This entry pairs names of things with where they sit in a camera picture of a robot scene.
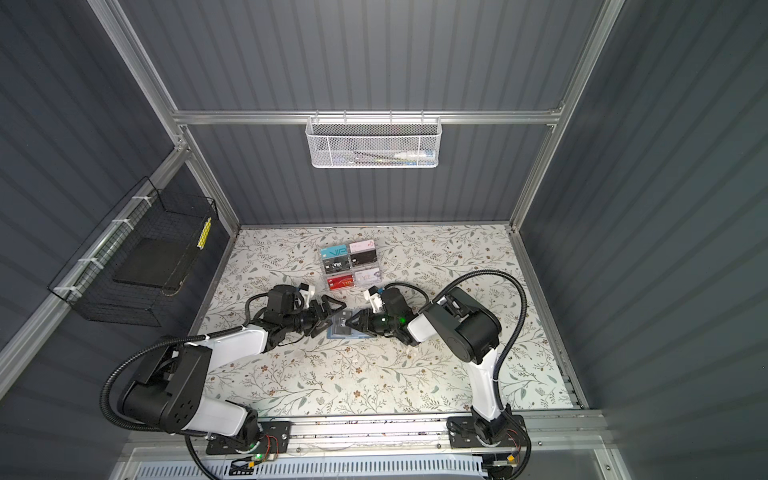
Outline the clear acrylic card display stand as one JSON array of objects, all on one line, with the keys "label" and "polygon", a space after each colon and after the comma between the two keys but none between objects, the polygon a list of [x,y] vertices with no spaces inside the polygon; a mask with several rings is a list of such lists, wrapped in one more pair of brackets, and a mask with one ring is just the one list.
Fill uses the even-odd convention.
[{"label": "clear acrylic card display stand", "polygon": [[[348,244],[345,244],[345,245],[347,246],[347,248],[348,248],[348,255],[347,255],[347,256],[342,256],[342,257],[348,257],[348,258],[349,258],[349,261],[350,261],[350,265],[351,265],[351,269],[350,269],[349,271],[343,271],[343,272],[339,272],[339,273],[334,273],[334,274],[330,274],[330,275],[327,275],[327,274],[325,273],[325,270],[324,270],[324,267],[323,267],[323,260],[324,260],[324,259],[322,259],[322,258],[321,258],[321,254],[320,254],[320,260],[321,260],[321,264],[322,264],[322,270],[323,270],[323,273],[324,273],[324,275],[325,275],[325,278],[326,278],[326,283],[327,283],[327,278],[329,278],[329,277],[333,277],[333,276],[337,276],[337,275],[345,275],[345,274],[352,274],[352,275],[353,275],[353,274],[354,274],[354,272],[355,272],[355,271],[357,271],[357,270],[364,270],[364,269],[375,268],[375,267],[378,267],[378,268],[381,270],[381,267],[380,267],[380,265],[379,265],[379,252],[378,252],[378,249],[377,249],[377,245],[376,245],[376,249],[375,249],[375,251],[376,251],[376,252],[377,252],[377,254],[378,254],[378,261],[377,261],[376,263],[374,263],[374,264],[368,264],[368,265],[362,265],[362,266],[354,266],[354,265],[351,263],[351,260],[350,260],[350,255],[351,255],[351,254],[349,253],[349,244],[350,244],[350,243],[348,243]],[[371,286],[357,286],[357,285],[355,284],[355,286],[354,286],[354,287],[368,288],[368,287],[371,287]]]}]

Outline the teal VIP card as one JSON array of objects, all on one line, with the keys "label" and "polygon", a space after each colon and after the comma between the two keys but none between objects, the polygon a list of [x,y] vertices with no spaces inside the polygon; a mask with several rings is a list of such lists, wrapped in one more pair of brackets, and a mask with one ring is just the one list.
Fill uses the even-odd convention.
[{"label": "teal VIP card", "polygon": [[345,244],[325,247],[320,251],[322,259],[337,258],[348,255],[348,248]]}]

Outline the yellow marker pen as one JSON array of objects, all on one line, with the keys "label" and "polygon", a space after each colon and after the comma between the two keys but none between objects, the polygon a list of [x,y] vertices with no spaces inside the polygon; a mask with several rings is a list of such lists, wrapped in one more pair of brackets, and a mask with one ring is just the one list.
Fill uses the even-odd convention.
[{"label": "yellow marker pen", "polygon": [[200,231],[200,234],[198,236],[198,240],[197,240],[197,243],[196,243],[196,248],[197,249],[203,250],[205,248],[205,245],[206,245],[206,242],[207,242],[207,239],[208,239],[211,227],[212,227],[212,218],[208,217],[206,219],[205,223],[203,224],[203,226],[201,228],[201,231]]}]

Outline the red VIP card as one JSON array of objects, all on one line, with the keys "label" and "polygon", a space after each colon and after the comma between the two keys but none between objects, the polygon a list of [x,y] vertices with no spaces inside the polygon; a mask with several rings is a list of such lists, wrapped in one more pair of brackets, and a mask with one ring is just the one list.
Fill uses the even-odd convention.
[{"label": "red VIP card", "polygon": [[327,278],[327,285],[331,291],[351,288],[355,286],[354,276],[345,274],[329,277]]}]

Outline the black pad in basket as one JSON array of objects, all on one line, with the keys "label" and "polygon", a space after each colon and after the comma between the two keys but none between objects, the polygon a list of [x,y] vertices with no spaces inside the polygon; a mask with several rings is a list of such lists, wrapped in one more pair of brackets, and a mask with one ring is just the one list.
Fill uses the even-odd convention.
[{"label": "black pad in basket", "polygon": [[196,247],[182,242],[143,238],[118,267],[113,280],[175,291],[185,279],[196,252]]}]

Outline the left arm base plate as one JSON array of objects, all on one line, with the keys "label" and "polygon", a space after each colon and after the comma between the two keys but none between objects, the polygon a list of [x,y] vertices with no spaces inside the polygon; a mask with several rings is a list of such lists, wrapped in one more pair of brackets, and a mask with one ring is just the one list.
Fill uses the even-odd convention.
[{"label": "left arm base plate", "polygon": [[279,455],[287,452],[293,424],[289,421],[259,421],[245,427],[235,437],[214,435],[208,441],[207,455]]}]

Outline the blue leather card wallet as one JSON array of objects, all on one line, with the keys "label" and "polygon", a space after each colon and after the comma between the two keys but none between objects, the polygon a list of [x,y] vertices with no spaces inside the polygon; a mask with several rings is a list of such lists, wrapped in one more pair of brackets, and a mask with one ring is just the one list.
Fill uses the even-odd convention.
[{"label": "blue leather card wallet", "polygon": [[370,335],[355,330],[347,324],[347,321],[350,320],[356,313],[357,309],[345,309],[335,314],[331,318],[331,326],[326,331],[327,338],[339,340],[358,340],[370,338]]}]

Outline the black silver VIP card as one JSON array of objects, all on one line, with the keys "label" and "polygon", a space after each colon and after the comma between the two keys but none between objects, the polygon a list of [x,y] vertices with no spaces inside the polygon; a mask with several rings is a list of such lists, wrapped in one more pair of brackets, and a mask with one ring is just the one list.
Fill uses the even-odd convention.
[{"label": "black silver VIP card", "polygon": [[349,271],[351,269],[348,257],[335,257],[323,260],[323,267],[327,275]]}]

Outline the white diamond VIP card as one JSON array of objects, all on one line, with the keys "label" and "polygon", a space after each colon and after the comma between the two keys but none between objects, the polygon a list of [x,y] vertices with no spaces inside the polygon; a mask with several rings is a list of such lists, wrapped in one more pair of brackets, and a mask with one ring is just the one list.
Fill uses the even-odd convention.
[{"label": "white diamond VIP card", "polygon": [[353,274],[357,286],[376,285],[382,281],[381,270],[378,267],[357,270]]}]

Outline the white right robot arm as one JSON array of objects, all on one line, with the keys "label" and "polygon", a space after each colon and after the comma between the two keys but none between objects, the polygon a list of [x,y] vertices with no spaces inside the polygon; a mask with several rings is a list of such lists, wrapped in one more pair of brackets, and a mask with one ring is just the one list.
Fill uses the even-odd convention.
[{"label": "white right robot arm", "polygon": [[502,416],[503,406],[494,391],[501,323],[486,307],[459,287],[420,311],[395,287],[371,288],[366,298],[371,306],[347,321],[350,328],[370,336],[394,337],[409,346],[440,338],[466,364],[473,416],[487,424]]}]

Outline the black gold-line VIP card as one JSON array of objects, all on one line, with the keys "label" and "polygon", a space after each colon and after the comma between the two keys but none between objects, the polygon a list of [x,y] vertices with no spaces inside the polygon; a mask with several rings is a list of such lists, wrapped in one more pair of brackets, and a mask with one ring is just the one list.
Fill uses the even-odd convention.
[{"label": "black gold-line VIP card", "polygon": [[374,264],[378,261],[378,254],[375,250],[356,252],[350,255],[350,260],[354,266]]}]

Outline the pink VIP card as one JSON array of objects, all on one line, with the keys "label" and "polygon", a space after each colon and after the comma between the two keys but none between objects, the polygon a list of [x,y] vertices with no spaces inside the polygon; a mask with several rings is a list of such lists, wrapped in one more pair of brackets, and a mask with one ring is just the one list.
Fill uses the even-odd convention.
[{"label": "pink VIP card", "polygon": [[357,241],[349,244],[349,253],[356,254],[360,252],[367,252],[376,249],[375,241],[372,239]]}]

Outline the pens in white basket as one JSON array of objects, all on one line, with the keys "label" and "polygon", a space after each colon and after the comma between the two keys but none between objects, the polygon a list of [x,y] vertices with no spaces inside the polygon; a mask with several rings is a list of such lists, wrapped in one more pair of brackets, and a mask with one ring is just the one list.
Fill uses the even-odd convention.
[{"label": "pens in white basket", "polygon": [[438,164],[435,150],[365,151],[344,153],[338,161],[354,164],[378,164],[384,166],[413,166],[431,168]]}]

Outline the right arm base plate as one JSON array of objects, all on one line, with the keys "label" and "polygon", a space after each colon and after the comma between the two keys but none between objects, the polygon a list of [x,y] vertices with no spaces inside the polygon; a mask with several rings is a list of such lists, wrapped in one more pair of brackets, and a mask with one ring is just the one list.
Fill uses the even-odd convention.
[{"label": "right arm base plate", "polygon": [[502,414],[492,421],[479,416],[453,416],[447,419],[446,427],[454,449],[503,447],[517,451],[530,444],[520,415]]}]

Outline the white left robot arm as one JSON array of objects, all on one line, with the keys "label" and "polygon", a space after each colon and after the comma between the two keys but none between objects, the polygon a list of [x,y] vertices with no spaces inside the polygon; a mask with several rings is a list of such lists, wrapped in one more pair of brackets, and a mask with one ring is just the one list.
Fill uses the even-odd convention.
[{"label": "white left robot arm", "polygon": [[312,286],[280,284],[245,303],[242,325],[184,338],[165,337],[133,354],[108,377],[100,409],[126,430],[185,436],[216,435],[244,445],[261,436],[250,407],[205,392],[211,373],[241,358],[284,345],[287,335],[316,337],[345,302]]}]

